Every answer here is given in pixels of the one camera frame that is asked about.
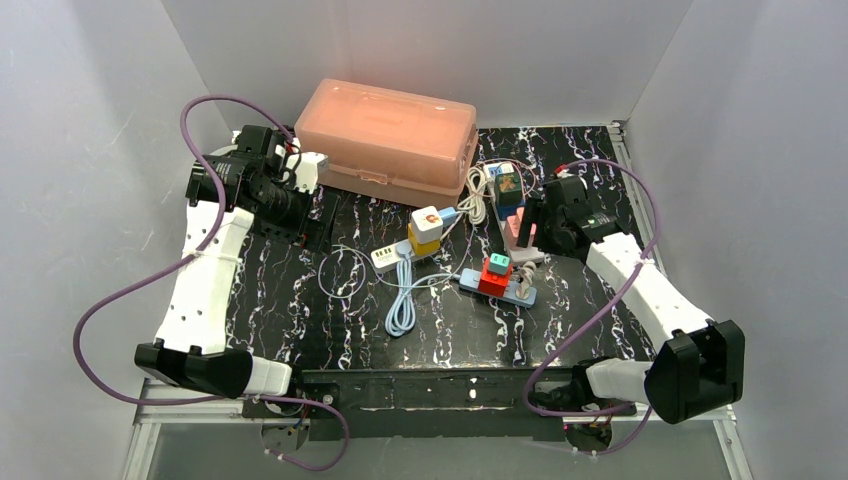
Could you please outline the white usb charging hub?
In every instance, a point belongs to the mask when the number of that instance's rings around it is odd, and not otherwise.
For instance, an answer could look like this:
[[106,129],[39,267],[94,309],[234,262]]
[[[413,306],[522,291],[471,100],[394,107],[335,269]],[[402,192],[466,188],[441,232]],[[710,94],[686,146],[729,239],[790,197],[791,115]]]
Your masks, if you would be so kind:
[[370,260],[375,273],[381,275],[392,270],[399,262],[411,258],[413,253],[411,243],[408,240],[402,240],[373,250],[370,253]]

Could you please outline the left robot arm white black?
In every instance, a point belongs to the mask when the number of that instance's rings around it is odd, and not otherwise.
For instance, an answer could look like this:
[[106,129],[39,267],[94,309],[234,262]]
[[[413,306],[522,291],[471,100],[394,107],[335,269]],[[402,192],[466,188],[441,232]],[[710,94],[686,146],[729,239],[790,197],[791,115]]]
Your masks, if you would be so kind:
[[328,155],[303,152],[272,128],[247,125],[233,145],[195,162],[187,184],[183,253],[168,309],[134,363],[154,378],[211,395],[284,396],[291,366],[228,347],[230,294],[249,235],[327,253],[339,198],[311,217]]

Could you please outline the white long power strip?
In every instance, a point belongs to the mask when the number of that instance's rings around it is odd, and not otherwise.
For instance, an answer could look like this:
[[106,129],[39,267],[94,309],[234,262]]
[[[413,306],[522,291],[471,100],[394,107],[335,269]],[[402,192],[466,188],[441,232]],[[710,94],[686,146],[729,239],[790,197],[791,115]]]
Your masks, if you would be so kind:
[[486,180],[486,194],[489,204],[494,210],[496,225],[501,233],[507,255],[514,264],[523,264],[527,261],[541,263],[545,254],[528,242],[527,247],[516,245],[517,235],[520,229],[520,216],[523,213],[523,204],[499,207],[495,198],[495,179],[501,173],[514,173],[515,168],[511,162],[496,161],[482,167]]

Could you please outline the pink translucent plastic storage box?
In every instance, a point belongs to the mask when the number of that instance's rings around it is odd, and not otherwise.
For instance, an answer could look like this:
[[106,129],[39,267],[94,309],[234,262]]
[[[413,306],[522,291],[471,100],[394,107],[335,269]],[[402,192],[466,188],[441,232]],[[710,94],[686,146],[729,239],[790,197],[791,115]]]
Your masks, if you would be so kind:
[[474,106],[341,80],[323,80],[294,130],[325,154],[320,184],[399,204],[457,205],[476,155]]

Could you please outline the light blue power strip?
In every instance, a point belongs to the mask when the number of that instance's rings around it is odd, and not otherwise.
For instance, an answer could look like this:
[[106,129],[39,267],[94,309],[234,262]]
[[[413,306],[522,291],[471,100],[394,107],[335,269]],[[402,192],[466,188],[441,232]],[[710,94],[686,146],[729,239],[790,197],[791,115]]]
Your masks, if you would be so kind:
[[517,281],[509,280],[507,277],[502,277],[495,281],[484,281],[484,276],[489,277],[489,274],[478,270],[464,269],[459,276],[459,287],[461,290],[522,308],[531,308],[535,305],[537,299],[537,289],[535,287],[530,287],[523,296],[520,296],[518,293],[519,283]]

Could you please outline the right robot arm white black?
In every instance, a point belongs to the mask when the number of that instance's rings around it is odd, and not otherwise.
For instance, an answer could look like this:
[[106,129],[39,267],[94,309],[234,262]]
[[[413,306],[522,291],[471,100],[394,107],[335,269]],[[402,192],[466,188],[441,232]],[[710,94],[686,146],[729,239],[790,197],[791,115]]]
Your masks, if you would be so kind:
[[732,320],[717,322],[687,300],[611,211],[590,204],[575,175],[551,179],[528,200],[522,224],[537,230],[545,253],[581,261],[614,291],[640,322],[654,360],[601,357],[581,361],[570,382],[548,392],[529,388],[538,409],[575,414],[606,399],[650,406],[677,424],[739,401],[743,396],[745,335]]

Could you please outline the red cube socket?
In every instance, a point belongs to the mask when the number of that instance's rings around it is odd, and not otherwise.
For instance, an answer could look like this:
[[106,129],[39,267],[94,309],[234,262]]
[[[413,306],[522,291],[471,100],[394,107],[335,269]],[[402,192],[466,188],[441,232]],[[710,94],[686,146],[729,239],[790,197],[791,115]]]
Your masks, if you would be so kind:
[[478,282],[477,289],[480,293],[485,295],[489,295],[492,297],[503,297],[510,281],[512,265],[509,274],[506,276],[492,274],[488,271],[488,266],[489,258],[484,261],[483,270],[480,274],[480,280]]

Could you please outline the teal plug adapter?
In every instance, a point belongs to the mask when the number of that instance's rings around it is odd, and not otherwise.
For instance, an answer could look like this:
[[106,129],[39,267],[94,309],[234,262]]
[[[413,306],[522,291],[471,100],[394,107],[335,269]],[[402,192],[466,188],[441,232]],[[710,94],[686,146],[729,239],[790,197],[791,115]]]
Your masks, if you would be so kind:
[[511,268],[511,260],[508,256],[491,253],[489,256],[489,266],[488,271],[492,274],[499,276],[506,276],[509,274]]

